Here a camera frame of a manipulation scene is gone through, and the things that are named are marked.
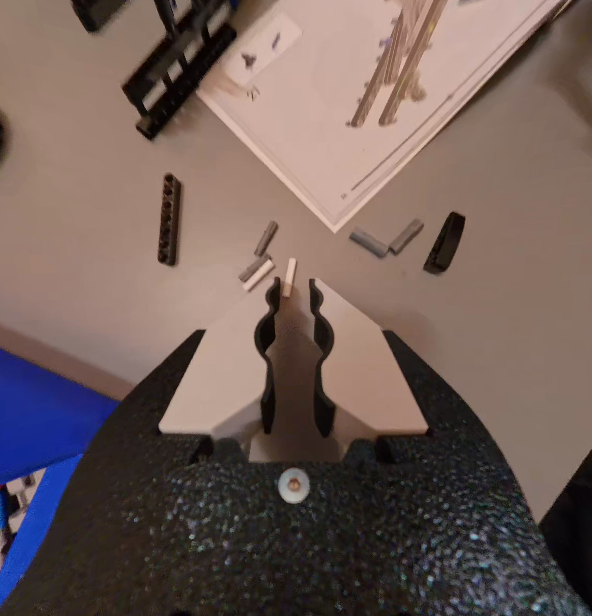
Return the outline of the black curved toy piece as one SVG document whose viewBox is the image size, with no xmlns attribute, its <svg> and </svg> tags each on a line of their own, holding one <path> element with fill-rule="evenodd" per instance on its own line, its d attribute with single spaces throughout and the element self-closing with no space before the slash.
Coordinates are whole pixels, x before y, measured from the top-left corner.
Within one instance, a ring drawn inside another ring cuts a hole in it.
<svg viewBox="0 0 592 616">
<path fill-rule="evenodd" d="M 458 212 L 451 212 L 439 231 L 423 270 L 432 275 L 445 273 L 451 266 L 461 242 L 466 218 Z"/>
</svg>

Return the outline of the black toy beam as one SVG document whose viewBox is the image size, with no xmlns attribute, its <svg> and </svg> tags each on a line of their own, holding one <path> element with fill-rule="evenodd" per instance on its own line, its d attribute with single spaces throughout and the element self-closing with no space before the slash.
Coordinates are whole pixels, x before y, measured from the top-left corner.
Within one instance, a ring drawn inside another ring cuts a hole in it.
<svg viewBox="0 0 592 616">
<path fill-rule="evenodd" d="M 177 263 L 178 226 L 182 204 L 182 184 L 167 173 L 163 178 L 161 219 L 157 259 L 159 263 L 173 267 Z"/>
</svg>

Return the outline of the grey desk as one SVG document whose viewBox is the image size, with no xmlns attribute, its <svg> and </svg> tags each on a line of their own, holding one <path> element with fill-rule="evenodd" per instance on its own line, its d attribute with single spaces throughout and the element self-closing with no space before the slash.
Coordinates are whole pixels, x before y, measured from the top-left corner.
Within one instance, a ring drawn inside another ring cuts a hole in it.
<svg viewBox="0 0 592 616">
<path fill-rule="evenodd" d="M 121 83 L 161 26 L 134 1 L 99 36 L 69 1 L 0 1 L 0 345 L 123 398 L 195 329 L 243 296 L 238 275 L 270 220 L 280 313 L 279 427 L 313 459 L 320 278 L 397 333 L 476 411 L 544 517 L 592 449 L 592 1 L 535 37 L 395 178 L 332 233 L 196 97 L 155 142 Z M 177 263 L 157 259 L 163 178 L 182 184 Z M 465 216 L 445 273 L 423 265 Z M 395 256 L 352 242 L 356 228 Z"/>
</svg>

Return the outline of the pile of toy parts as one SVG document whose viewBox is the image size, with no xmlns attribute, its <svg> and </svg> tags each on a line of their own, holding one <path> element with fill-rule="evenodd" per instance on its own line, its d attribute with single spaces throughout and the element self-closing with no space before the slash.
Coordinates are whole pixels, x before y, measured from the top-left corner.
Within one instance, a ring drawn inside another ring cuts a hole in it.
<svg viewBox="0 0 592 616">
<path fill-rule="evenodd" d="M 45 472 L 40 469 L 0 484 L 0 571 Z"/>
</svg>

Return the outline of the toy building instruction booklet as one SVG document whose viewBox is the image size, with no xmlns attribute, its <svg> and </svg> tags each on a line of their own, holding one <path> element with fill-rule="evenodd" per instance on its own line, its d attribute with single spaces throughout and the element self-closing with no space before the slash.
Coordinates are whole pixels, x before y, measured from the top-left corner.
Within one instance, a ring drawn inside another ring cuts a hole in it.
<svg viewBox="0 0 592 616">
<path fill-rule="evenodd" d="M 336 232 L 567 1 L 246 1 L 202 101 Z"/>
</svg>

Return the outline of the blue plastic bin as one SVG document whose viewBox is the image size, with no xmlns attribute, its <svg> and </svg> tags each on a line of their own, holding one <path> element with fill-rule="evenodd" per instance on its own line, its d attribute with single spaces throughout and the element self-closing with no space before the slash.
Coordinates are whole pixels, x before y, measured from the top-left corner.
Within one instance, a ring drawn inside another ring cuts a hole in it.
<svg viewBox="0 0 592 616">
<path fill-rule="evenodd" d="M 0 571 L 0 606 L 29 569 L 77 465 L 118 404 L 0 349 L 0 484 L 46 470 Z"/>
</svg>

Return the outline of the grey toy pin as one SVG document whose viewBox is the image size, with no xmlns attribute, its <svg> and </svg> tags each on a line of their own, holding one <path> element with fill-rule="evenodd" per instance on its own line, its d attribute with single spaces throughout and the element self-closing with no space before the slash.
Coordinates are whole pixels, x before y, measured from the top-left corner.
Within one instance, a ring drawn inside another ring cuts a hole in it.
<svg viewBox="0 0 592 616">
<path fill-rule="evenodd" d="M 360 228 L 354 229 L 349 235 L 349 239 L 380 259 L 384 258 L 390 250 L 387 244 L 377 240 L 377 238 Z"/>
<path fill-rule="evenodd" d="M 397 256 L 422 231 L 423 221 L 412 220 L 407 227 L 389 244 L 389 252 Z"/>
<path fill-rule="evenodd" d="M 268 223 L 267 227 L 265 228 L 263 235 L 261 236 L 261 239 L 258 242 L 254 250 L 254 255 L 256 257 L 263 256 L 266 253 L 267 248 L 270 242 L 272 241 L 274 235 L 276 234 L 277 229 L 278 229 L 277 221 L 271 220 Z"/>
<path fill-rule="evenodd" d="M 238 279 L 241 283 L 245 283 L 248 281 L 261 267 L 264 265 L 266 261 L 270 259 L 268 253 L 265 253 L 259 257 L 257 257 L 254 262 L 248 265 L 238 276 Z"/>
</svg>

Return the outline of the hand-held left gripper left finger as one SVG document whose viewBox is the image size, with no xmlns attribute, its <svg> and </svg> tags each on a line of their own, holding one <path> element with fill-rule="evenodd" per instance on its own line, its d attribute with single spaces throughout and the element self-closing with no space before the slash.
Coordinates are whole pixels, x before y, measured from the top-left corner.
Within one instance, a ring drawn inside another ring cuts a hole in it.
<svg viewBox="0 0 592 616">
<path fill-rule="evenodd" d="M 267 355 L 275 340 L 279 278 L 266 279 L 203 333 L 159 422 L 162 434 L 251 443 L 275 412 Z"/>
</svg>

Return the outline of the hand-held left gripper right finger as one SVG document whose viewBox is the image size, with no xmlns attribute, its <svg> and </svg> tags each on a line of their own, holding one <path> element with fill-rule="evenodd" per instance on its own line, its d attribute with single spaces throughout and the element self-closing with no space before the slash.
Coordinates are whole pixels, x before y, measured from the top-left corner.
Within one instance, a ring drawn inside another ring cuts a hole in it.
<svg viewBox="0 0 592 616">
<path fill-rule="evenodd" d="M 321 352 L 315 425 L 337 443 L 423 435 L 428 423 L 383 330 L 318 278 L 309 280 L 313 337 Z"/>
</svg>

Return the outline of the grey toy chassis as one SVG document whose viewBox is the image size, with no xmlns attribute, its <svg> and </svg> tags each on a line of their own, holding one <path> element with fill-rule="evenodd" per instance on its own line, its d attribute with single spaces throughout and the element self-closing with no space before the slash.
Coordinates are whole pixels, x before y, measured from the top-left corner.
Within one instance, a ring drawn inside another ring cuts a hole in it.
<svg viewBox="0 0 592 616">
<path fill-rule="evenodd" d="M 140 118 L 136 130 L 153 141 L 236 40 L 231 17 L 240 1 L 154 1 L 164 28 L 161 41 L 121 88 Z"/>
</svg>

